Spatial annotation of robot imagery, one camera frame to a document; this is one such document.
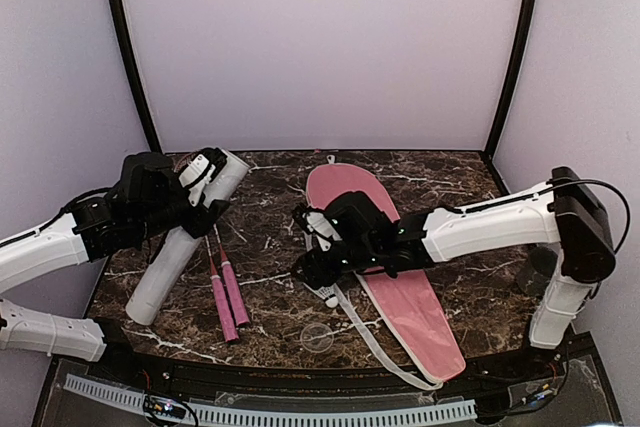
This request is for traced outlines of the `clear plastic tube lid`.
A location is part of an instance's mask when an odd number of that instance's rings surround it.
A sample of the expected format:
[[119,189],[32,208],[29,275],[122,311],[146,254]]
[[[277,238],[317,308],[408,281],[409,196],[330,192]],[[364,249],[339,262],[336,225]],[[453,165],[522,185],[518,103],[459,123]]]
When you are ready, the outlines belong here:
[[300,333],[300,342],[304,349],[312,353],[329,350],[334,342],[332,329],[321,323],[308,324]]

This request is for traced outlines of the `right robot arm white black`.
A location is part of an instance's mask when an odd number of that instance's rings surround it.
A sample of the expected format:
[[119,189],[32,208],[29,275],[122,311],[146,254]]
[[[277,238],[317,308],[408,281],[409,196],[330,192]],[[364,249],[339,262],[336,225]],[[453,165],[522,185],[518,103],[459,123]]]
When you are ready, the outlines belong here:
[[524,191],[475,204],[441,206],[397,220],[364,187],[331,194],[325,206],[306,202],[292,217],[318,244],[294,270],[309,287],[334,284],[346,273],[397,278],[413,270],[477,252],[525,244],[560,248],[542,303],[529,327],[529,343],[510,360],[521,381],[549,363],[570,322],[616,266],[621,247],[612,239],[605,206],[568,167]]

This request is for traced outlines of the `white plastic shuttlecock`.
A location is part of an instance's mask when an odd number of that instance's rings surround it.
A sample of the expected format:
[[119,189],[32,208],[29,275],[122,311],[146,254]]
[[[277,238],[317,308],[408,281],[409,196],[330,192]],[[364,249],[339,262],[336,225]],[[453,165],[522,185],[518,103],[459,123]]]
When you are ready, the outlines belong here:
[[304,283],[304,287],[316,297],[320,298],[328,308],[335,309],[339,305],[335,284],[326,287],[313,288],[307,283]]

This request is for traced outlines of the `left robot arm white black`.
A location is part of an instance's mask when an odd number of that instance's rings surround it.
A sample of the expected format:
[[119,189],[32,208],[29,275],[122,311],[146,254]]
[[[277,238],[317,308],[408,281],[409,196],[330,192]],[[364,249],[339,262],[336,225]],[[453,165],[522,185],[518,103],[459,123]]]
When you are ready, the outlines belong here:
[[[248,173],[231,152],[203,148],[180,166],[158,152],[125,158],[115,185],[83,193],[49,221],[1,243],[1,290],[69,266],[106,259],[162,236],[159,250],[131,295],[126,312],[149,325],[186,265]],[[120,327],[108,319],[79,319],[1,302],[1,346],[101,360],[120,383],[141,374]]]

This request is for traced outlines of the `white shuttlecock tube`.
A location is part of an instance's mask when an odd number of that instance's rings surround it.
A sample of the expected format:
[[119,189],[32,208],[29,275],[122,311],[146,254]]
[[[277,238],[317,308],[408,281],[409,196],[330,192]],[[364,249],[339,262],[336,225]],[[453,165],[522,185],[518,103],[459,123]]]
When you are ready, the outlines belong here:
[[[230,201],[249,169],[236,155],[221,150],[227,156],[227,164],[203,192],[200,204],[206,208],[214,199]],[[125,311],[131,320],[144,326],[153,323],[203,238],[194,239],[180,227],[168,231],[158,255],[147,267],[126,305]]]

